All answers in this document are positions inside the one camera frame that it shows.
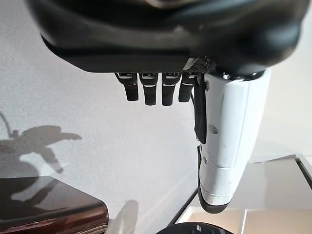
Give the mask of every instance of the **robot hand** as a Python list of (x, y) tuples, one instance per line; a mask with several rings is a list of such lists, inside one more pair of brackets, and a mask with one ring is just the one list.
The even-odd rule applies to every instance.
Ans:
[(252, 153), (269, 67), (295, 49), (309, 0), (27, 0), (46, 46), (88, 72), (113, 72), (127, 99), (162, 104), (195, 87), (198, 192), (210, 213), (231, 201)]

